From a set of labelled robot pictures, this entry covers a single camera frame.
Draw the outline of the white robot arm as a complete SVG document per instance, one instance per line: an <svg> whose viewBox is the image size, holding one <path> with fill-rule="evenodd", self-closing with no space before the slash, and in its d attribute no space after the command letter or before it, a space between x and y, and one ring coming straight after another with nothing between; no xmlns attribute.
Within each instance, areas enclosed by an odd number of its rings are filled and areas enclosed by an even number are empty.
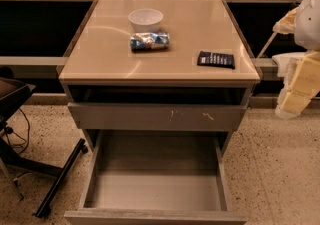
<svg viewBox="0 0 320 225"><path fill-rule="evenodd" d="M292 33L295 43L306 49L302 58L288 62L284 87L277 99L276 115L291 119L320 92L320 0L302 0L273 26L273 31Z"/></svg>

